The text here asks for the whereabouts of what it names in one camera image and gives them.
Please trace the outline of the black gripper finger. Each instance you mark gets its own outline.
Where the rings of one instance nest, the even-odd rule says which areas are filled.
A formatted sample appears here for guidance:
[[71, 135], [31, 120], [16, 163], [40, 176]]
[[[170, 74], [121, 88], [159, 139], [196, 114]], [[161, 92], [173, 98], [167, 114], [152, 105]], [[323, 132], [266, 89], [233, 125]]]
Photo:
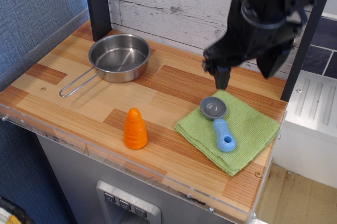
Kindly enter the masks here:
[[266, 79], [274, 76], [287, 59], [290, 51], [290, 48], [276, 47], [258, 56], [256, 62], [262, 75]]
[[214, 70], [215, 86], [218, 90], [225, 90], [229, 83], [231, 67], [217, 66]]

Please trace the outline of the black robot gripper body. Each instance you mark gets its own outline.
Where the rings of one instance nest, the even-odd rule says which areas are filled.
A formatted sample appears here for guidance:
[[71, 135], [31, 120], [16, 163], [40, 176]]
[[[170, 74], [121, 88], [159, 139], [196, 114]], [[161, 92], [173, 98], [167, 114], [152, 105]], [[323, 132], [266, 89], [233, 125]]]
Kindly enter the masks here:
[[232, 0], [225, 35], [204, 51], [203, 68], [234, 67], [282, 47], [292, 49], [302, 24], [289, 21], [277, 0]]

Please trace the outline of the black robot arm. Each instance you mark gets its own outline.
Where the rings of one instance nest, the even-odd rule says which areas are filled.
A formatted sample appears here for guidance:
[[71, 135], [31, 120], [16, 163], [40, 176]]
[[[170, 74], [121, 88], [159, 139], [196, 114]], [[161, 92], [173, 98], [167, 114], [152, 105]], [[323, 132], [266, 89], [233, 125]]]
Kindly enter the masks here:
[[204, 50], [203, 68], [218, 90], [227, 88], [231, 68], [256, 59], [262, 75], [272, 77], [286, 61], [316, 0], [232, 0], [227, 30]]

